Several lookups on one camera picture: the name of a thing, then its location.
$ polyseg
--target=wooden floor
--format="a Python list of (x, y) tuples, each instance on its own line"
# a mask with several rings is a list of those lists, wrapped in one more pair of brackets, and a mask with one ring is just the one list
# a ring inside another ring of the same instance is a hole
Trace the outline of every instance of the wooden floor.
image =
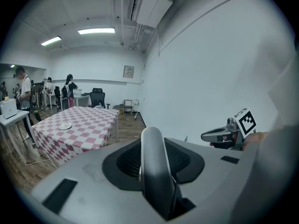
[[(42, 120), (53, 115), (55, 113), (55, 108), (52, 110), (40, 111)], [(31, 115), (33, 122), (36, 124), (38, 121)], [(23, 122), (19, 122), (19, 127), (21, 129), (22, 135), (25, 137), (26, 131), (23, 125)], [(144, 123), (140, 114), (137, 115), (136, 120), (134, 121), (134, 116), (131, 117), (130, 114), (125, 116), (120, 115), (118, 118), (118, 130), (119, 130), (119, 142), (124, 142), (128, 140), (134, 140), (140, 138), (141, 132), (145, 128)], [(3, 142), (3, 137), (0, 139), (0, 156), (1, 161), (6, 168), (11, 181), (17, 188), (21, 188), (26, 192), (30, 192), (31, 189), (37, 185), (43, 178), (49, 175), (55, 170), (54, 166), (50, 161), (44, 161), (40, 163), (34, 163), (37, 161), (47, 160), (42, 151), (38, 148), (32, 148), (31, 140), (26, 140), (26, 146), (22, 144), (21, 138), (18, 135), (16, 125), (11, 127), (12, 133), (16, 134), (15, 141), (18, 143), (18, 147), (21, 152), (24, 153), (24, 156), (27, 160), (27, 165), (21, 162), (21, 159), (17, 152), (13, 149), (12, 154), (5, 143)], [(107, 145), (115, 143), (113, 138), (108, 139)]]

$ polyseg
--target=fluorescent light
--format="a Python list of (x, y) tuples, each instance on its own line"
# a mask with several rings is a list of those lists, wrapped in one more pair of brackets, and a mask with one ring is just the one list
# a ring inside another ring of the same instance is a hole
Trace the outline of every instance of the fluorescent light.
[(88, 33), (115, 33), (115, 29), (114, 28), (93, 28), (93, 29), (79, 30), (78, 32), (81, 35), (88, 34)]
[(57, 42), (57, 41), (59, 41), (59, 40), (61, 40), (61, 38), (60, 38), (59, 36), (57, 36), (57, 37), (55, 37), (55, 38), (53, 38), (53, 39), (51, 39), (51, 40), (48, 40), (48, 41), (42, 43), (42, 46), (49, 45), (49, 44), (51, 44), (51, 43), (53, 43), (53, 42)]

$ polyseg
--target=air conditioner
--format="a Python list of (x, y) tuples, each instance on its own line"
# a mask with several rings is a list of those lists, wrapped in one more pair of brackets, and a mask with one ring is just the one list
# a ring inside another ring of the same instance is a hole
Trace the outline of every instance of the air conditioner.
[(129, 0), (128, 6), (128, 19), (130, 21), (136, 21), (140, 10), (142, 0)]

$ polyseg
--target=ceiling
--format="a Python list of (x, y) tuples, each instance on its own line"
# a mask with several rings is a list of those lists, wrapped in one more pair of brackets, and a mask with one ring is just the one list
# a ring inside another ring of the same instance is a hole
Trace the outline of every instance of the ceiling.
[[(121, 8), (123, 7), (123, 34)], [(62, 40), (44, 47), (53, 52), (79, 47), (106, 46), (126, 49), (135, 37), (137, 23), (127, 18), (128, 0), (32, 0), (19, 15), (18, 21), (31, 29), (38, 45), (56, 36)], [(78, 30), (114, 27), (115, 34), (80, 35)], [(137, 50), (147, 43), (154, 29), (147, 27)]]

